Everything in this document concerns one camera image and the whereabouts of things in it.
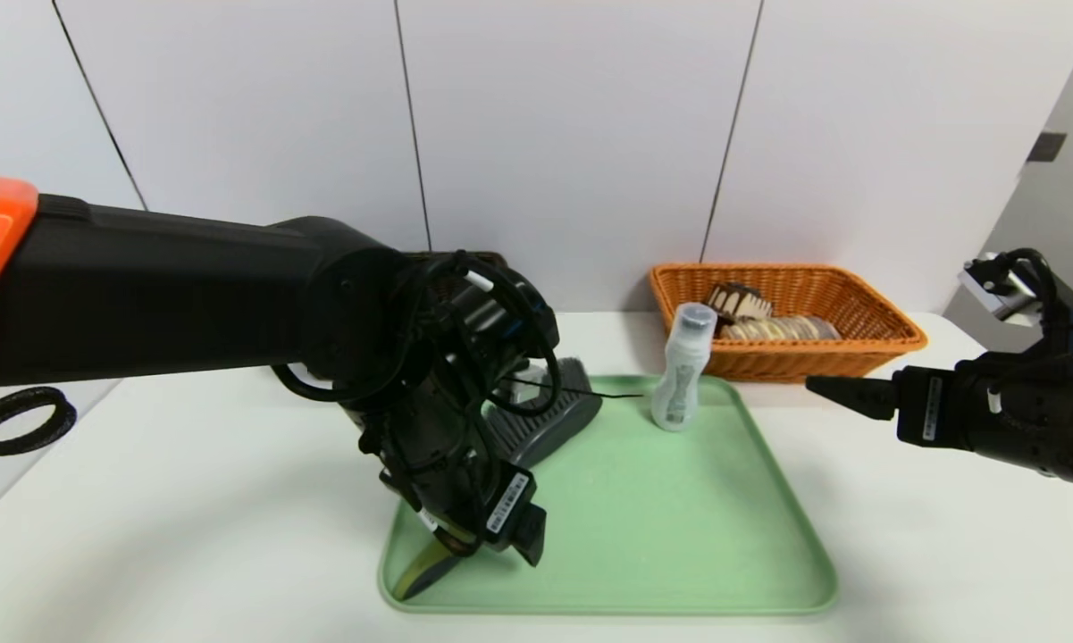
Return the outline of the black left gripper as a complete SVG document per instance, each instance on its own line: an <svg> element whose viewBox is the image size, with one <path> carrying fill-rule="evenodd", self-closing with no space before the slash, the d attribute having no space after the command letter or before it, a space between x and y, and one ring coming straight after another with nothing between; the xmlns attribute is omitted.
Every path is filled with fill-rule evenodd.
<svg viewBox="0 0 1073 643"><path fill-rule="evenodd" d="M453 557L514 549L541 561L547 512L532 501L536 481L505 455L487 412L496 392L468 396L439 383L394 383L378 396L381 483L398 494Z"/></svg>

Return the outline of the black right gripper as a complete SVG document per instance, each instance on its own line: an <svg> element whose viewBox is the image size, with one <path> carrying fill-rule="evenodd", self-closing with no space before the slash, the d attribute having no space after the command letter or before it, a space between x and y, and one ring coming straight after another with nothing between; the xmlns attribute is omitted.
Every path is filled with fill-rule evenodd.
<svg viewBox="0 0 1073 643"><path fill-rule="evenodd" d="M907 367L893 381L811 375L805 388L911 445L958 449L1073 484L1073 381L1013 381L991 410L991 376Z"/></svg>

